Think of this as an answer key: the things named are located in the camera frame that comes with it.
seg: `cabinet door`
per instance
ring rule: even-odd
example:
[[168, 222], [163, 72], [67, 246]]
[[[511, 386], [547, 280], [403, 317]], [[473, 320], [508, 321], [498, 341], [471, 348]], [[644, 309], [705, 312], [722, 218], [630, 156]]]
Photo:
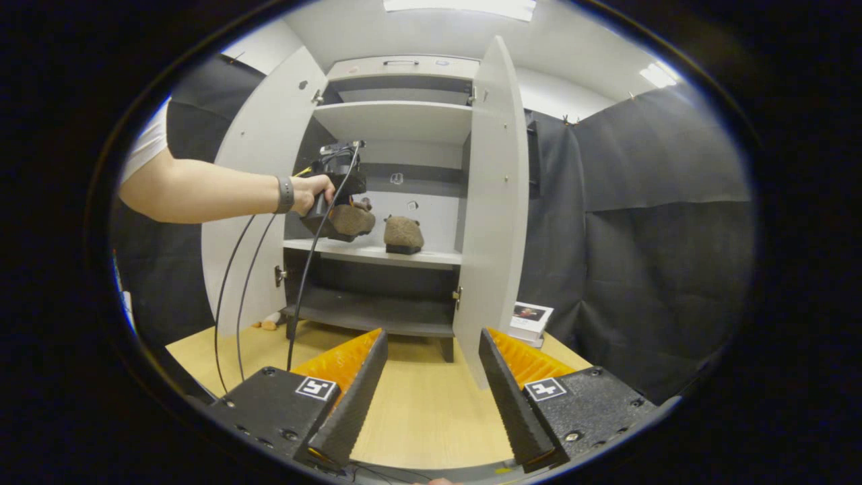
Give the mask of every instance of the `cabinet door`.
[[[309, 51], [302, 47], [270, 73], [243, 104], [228, 128], [215, 164], [252, 173], [289, 176], [300, 142], [316, 107], [315, 93], [327, 80]], [[240, 298], [254, 252], [272, 216], [254, 218], [236, 251], [225, 282], [218, 329], [222, 335], [236, 333]], [[237, 239], [249, 217], [234, 217], [203, 224], [201, 260], [209, 306], [216, 314], [224, 271]], [[251, 269], [240, 329], [284, 307], [284, 285], [275, 286], [276, 266], [284, 267], [282, 241], [284, 215], [276, 216], [260, 243]]]
[[483, 327], [503, 329], [511, 320], [527, 235], [527, 125], [515, 66], [499, 36], [473, 85], [462, 292], [453, 330], [477, 385], [485, 388], [479, 335]]

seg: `wire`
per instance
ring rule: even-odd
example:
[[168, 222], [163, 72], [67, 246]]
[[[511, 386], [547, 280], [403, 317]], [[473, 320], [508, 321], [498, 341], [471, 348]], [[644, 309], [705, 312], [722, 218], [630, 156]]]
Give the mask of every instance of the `wire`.
[[242, 296], [240, 297], [240, 310], [236, 313], [236, 359], [240, 363], [240, 378], [245, 381], [246, 377], [242, 373], [242, 354], [240, 352], [240, 317], [242, 317], [242, 304], [246, 302], [246, 290], [248, 289], [248, 280], [252, 276], [252, 269], [254, 268], [254, 262], [258, 259], [258, 252], [260, 251], [260, 245], [264, 242], [264, 237], [266, 237], [266, 233], [269, 232], [269, 226], [272, 225], [272, 221], [275, 220], [275, 217], [278, 214], [272, 214], [270, 217], [270, 222], [266, 224], [266, 228], [264, 229], [264, 233], [260, 235], [260, 240], [258, 241], [258, 247], [254, 250], [254, 256], [252, 256], [252, 262], [248, 265], [248, 274], [246, 274], [246, 283], [242, 286]]
[[[332, 160], [333, 158], [337, 157], [338, 155], [343, 154], [345, 152], [349, 152], [349, 151], [350, 151], [350, 148], [342, 148], [341, 150], [339, 150], [339, 151], [337, 151], [331, 155], [327, 155], [327, 156], [321, 158], [320, 162], [321, 162], [321, 164], [326, 163], [326, 162]], [[300, 175], [302, 175], [304, 173], [308, 173], [308, 172], [311, 172], [311, 165], [307, 166], [303, 170], [300, 170], [299, 173], [294, 175], [294, 177], [299, 177]]]
[[[349, 151], [349, 149], [342, 149], [336, 152], [333, 157], [337, 154]], [[288, 332], [290, 336], [290, 343], [288, 343], [287, 347], [287, 370], [290, 370], [290, 364], [293, 362], [293, 342], [297, 340], [297, 327], [299, 326], [299, 309], [302, 307], [303, 303], [303, 290], [305, 289], [305, 279], [309, 275], [309, 266], [311, 266], [311, 258], [315, 255], [315, 246], [317, 246], [317, 240], [321, 236], [321, 230], [323, 229], [324, 223], [327, 221], [327, 217], [329, 217], [329, 212], [332, 211], [332, 208], [335, 206], [335, 201], [338, 199], [338, 196], [341, 194], [341, 189], [344, 188], [344, 185], [347, 183], [347, 179], [350, 178], [350, 172], [353, 171], [353, 167], [356, 165], [356, 159], [359, 156], [359, 149], [357, 148], [353, 151], [353, 158], [350, 160], [350, 167], [347, 168], [347, 173], [344, 175], [344, 179], [338, 185], [338, 190], [335, 191], [335, 195], [332, 196], [332, 202], [329, 203], [329, 207], [326, 209], [326, 215], [323, 216], [323, 220], [321, 224], [317, 226], [317, 232], [315, 233], [315, 239], [311, 242], [311, 249], [309, 250], [309, 256], [305, 260], [305, 269], [303, 270], [303, 278], [299, 281], [299, 293], [297, 293], [297, 305], [296, 310], [293, 312], [293, 326], [290, 327], [288, 324]]]
[[353, 465], [354, 465], [354, 466], [356, 466], [356, 468], [358, 468], [358, 469], [359, 469], [359, 468], [361, 468], [361, 469], [363, 469], [363, 470], [366, 470], [366, 471], [370, 471], [370, 472], [372, 472], [374, 475], [379, 476], [380, 478], [384, 479], [384, 481], [385, 481], [386, 483], [389, 483], [389, 485], [392, 485], [392, 482], [390, 482], [390, 481], [389, 481], [389, 478], [391, 478], [392, 480], [398, 480], [399, 482], [404, 482], [404, 483], [408, 483], [408, 484], [409, 484], [409, 482], [407, 482], [406, 480], [400, 480], [400, 479], [395, 478], [394, 476], [386, 476], [386, 475], [383, 475], [382, 473], [378, 473], [378, 472], [376, 472], [376, 471], [374, 471], [374, 470], [372, 470], [372, 469], [370, 469], [370, 468], [364, 467], [364, 466], [362, 466], [362, 465], [360, 465], [360, 464], [358, 464], [358, 463], [354, 463]]
[[413, 471], [413, 470], [410, 470], [410, 469], [403, 469], [403, 468], [389, 467], [389, 466], [386, 466], [386, 465], [372, 465], [372, 464], [367, 464], [367, 465], [365, 465], [365, 466], [366, 466], [366, 467], [379, 467], [379, 468], [386, 468], [386, 469], [396, 469], [396, 470], [398, 470], [398, 471], [403, 471], [403, 472], [405, 472], [405, 473], [412, 473], [413, 475], [421, 476], [422, 478], [427, 479], [429, 482], [433, 480], [433, 478], [431, 478], [430, 476], [423, 475], [423, 474], [421, 474], [421, 473], [419, 473], [419, 472], [416, 472], [416, 471]]
[[218, 362], [218, 318], [222, 313], [222, 296], [224, 295], [224, 286], [225, 283], [228, 282], [228, 272], [230, 271], [230, 265], [234, 264], [234, 256], [236, 256], [236, 250], [240, 247], [240, 243], [242, 243], [242, 238], [246, 236], [246, 231], [248, 230], [248, 226], [252, 225], [252, 221], [254, 220], [254, 216], [251, 216], [248, 219], [248, 223], [246, 223], [246, 227], [242, 229], [240, 233], [240, 238], [236, 240], [236, 244], [234, 244], [234, 251], [230, 254], [230, 259], [228, 260], [228, 267], [224, 269], [224, 277], [222, 278], [222, 289], [218, 292], [218, 303], [215, 305], [215, 337], [213, 339], [213, 349], [215, 350], [215, 368], [218, 369], [218, 378], [219, 381], [222, 382], [222, 388], [224, 388], [224, 393], [228, 393], [228, 387], [224, 385], [224, 377], [222, 377], [222, 366]]

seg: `black fabric backdrop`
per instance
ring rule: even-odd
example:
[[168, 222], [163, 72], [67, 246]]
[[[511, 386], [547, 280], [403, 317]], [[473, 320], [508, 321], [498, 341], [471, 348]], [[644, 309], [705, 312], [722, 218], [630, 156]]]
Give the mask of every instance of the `black fabric backdrop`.
[[[190, 72], [168, 104], [172, 155], [214, 162], [231, 121], [263, 78], [263, 73], [224, 56]], [[165, 345], [215, 325], [203, 283], [201, 225], [159, 223], [118, 202], [111, 240], [141, 338], [187, 392], [205, 399], [165, 350]]]
[[660, 403], [732, 334], [753, 264], [744, 159], [687, 85], [566, 126], [533, 113], [520, 301], [547, 331]]

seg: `hand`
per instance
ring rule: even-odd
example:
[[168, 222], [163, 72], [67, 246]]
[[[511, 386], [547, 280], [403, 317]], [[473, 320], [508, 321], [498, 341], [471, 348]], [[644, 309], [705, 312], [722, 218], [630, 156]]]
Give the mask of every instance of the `hand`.
[[296, 212], [300, 216], [309, 213], [311, 206], [315, 204], [315, 196], [324, 192], [327, 204], [332, 204], [332, 197], [335, 196], [335, 186], [332, 185], [332, 180], [326, 175], [315, 175], [314, 177], [291, 177], [290, 182], [293, 183], [293, 207], [291, 211]]

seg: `wooden table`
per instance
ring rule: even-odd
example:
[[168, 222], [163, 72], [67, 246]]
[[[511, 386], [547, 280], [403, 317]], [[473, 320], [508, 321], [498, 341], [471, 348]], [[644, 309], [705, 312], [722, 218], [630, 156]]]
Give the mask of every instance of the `wooden table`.
[[[179, 363], [211, 393], [224, 394], [216, 371], [210, 328], [167, 346]], [[316, 322], [297, 328], [293, 365], [360, 335]], [[246, 376], [265, 366], [286, 368], [288, 341], [276, 331], [248, 328], [240, 333]], [[351, 458], [413, 469], [448, 469], [502, 462], [513, 457], [497, 405], [489, 389], [476, 388], [456, 344], [446, 363], [440, 342], [428, 337], [389, 336], [389, 360], [372, 400]], [[219, 360], [228, 389], [240, 383], [236, 338], [219, 340]], [[545, 334], [541, 349], [576, 370], [590, 367], [583, 358]]]

